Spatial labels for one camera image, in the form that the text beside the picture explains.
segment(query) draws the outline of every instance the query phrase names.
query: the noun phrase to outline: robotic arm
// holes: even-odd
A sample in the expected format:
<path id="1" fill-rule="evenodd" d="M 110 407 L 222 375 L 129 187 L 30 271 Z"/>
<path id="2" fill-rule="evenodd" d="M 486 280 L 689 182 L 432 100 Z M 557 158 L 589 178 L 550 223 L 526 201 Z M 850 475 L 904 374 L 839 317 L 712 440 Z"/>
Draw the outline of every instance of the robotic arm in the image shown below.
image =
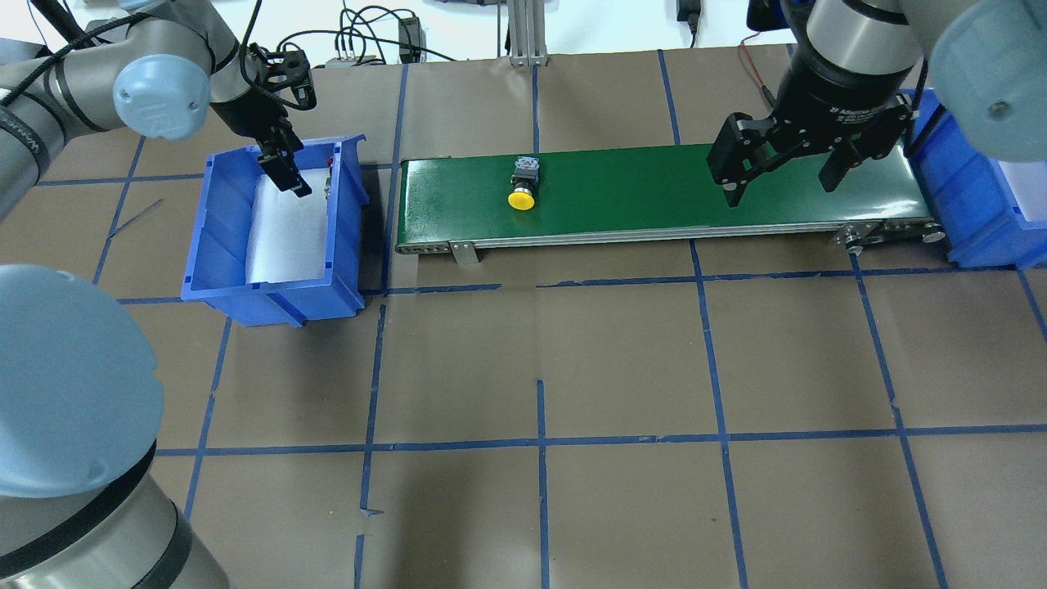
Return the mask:
<path id="1" fill-rule="evenodd" d="M 886 157 L 915 117 L 898 89 L 921 53 L 975 148 L 1047 159 L 1047 0 L 751 0 L 749 17 L 760 29 L 784 18 L 797 50 L 771 114 L 732 113 L 713 143 L 707 162 L 730 206 L 795 157 L 830 153 L 826 191 Z"/>
<path id="2" fill-rule="evenodd" d="M 207 0 L 120 6 L 132 15 L 124 41 L 0 66 L 0 218 L 73 137 L 128 126 L 184 138 L 203 124 L 207 103 L 232 132 L 259 142 L 259 163 L 280 189 L 310 194 L 294 162 L 302 141 L 272 98 L 290 88 L 300 108 L 315 106 L 302 51 L 243 51 Z"/>

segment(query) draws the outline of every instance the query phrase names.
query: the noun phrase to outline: metal post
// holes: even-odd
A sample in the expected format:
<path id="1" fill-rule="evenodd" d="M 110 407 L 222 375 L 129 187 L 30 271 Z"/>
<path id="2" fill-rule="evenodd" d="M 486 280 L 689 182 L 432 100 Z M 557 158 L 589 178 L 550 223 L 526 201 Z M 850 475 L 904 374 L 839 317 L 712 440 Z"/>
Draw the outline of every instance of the metal post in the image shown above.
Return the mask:
<path id="1" fill-rule="evenodd" d="M 509 0 L 510 58 L 517 67 L 545 65 L 544 0 Z"/>

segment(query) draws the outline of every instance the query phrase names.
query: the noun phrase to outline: light blue joint cap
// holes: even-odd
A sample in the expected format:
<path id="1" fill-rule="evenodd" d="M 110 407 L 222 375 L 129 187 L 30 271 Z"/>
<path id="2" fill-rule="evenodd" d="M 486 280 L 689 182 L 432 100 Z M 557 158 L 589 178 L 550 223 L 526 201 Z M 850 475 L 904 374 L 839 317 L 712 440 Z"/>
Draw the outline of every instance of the light blue joint cap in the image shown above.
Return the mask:
<path id="1" fill-rule="evenodd" d="M 131 316 L 98 287 L 0 265 L 0 495 L 111 483 L 149 452 L 163 393 Z"/>
<path id="2" fill-rule="evenodd" d="M 118 0 L 116 3 L 119 4 L 120 8 L 130 13 L 153 2 L 156 2 L 156 0 Z"/>
<path id="3" fill-rule="evenodd" d="M 981 0 L 945 29 L 931 54 L 935 93 L 967 141 L 993 159 L 1047 159 L 1044 22 L 1047 1 Z"/>
<path id="4" fill-rule="evenodd" d="M 129 63 L 113 84 L 113 104 L 124 122 L 153 138 L 184 139 L 207 116 L 210 80 L 200 66 L 169 53 Z"/>

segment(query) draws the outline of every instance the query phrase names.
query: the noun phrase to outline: blue plastic container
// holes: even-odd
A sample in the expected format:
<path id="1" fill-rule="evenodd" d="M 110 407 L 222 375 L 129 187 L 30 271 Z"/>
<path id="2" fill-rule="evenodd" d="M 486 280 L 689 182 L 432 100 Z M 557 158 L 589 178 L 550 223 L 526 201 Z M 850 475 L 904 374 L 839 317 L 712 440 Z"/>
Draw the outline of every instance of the blue plastic container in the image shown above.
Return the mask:
<path id="1" fill-rule="evenodd" d="M 207 157 L 193 243 L 182 282 L 183 301 L 203 301 L 245 326 L 353 317 L 363 309 L 359 274 L 361 214 L 367 203 L 356 143 L 363 135 L 304 141 L 294 154 L 302 169 L 327 167 L 327 249 L 320 277 L 247 281 L 248 236 L 255 187 L 263 175 L 255 145 Z M 312 186 L 324 192 L 322 185 Z"/>
<path id="2" fill-rule="evenodd" d="M 917 134 L 938 104 L 933 91 L 925 92 Z M 1000 163 L 975 151 L 951 114 L 938 121 L 915 163 L 953 245 L 950 259 L 1019 269 L 1047 260 L 1047 221 L 1026 220 Z"/>

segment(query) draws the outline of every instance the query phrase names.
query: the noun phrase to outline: white bin bottom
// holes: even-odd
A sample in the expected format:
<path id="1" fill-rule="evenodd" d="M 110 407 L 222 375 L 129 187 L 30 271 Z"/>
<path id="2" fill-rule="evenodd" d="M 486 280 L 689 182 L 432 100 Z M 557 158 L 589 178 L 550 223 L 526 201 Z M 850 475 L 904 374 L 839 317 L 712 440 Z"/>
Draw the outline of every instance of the white bin bottom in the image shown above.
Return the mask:
<path id="1" fill-rule="evenodd" d="M 247 236 L 246 277 L 252 281 L 291 281 L 324 275 L 327 252 L 327 167 L 303 169 L 313 192 L 299 198 L 280 191 L 268 176 L 259 178 Z"/>

